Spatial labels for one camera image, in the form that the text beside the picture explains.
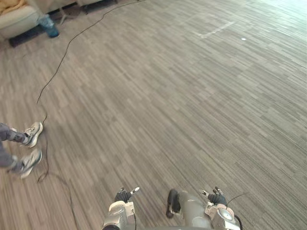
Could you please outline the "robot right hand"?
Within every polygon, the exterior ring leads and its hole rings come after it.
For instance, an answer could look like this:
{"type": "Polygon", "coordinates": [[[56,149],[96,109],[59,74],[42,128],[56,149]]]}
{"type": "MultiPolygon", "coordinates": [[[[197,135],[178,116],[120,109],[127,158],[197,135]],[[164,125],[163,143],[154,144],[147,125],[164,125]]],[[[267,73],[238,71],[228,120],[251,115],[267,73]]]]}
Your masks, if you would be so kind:
{"type": "Polygon", "coordinates": [[[213,189],[213,193],[210,194],[209,192],[202,190],[201,193],[209,200],[209,202],[213,203],[214,205],[222,204],[227,205],[226,198],[223,195],[223,192],[217,186],[213,189]]]}

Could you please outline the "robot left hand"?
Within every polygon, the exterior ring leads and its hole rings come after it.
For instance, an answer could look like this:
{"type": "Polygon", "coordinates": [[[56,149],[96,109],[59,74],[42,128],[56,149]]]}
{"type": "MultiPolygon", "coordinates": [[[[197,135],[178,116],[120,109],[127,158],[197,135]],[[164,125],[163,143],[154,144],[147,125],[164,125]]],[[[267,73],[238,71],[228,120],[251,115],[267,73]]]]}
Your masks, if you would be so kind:
{"type": "Polygon", "coordinates": [[[120,188],[117,192],[114,202],[123,201],[124,203],[128,203],[130,198],[140,190],[140,187],[136,187],[131,191],[127,191],[124,187],[120,188]]]}

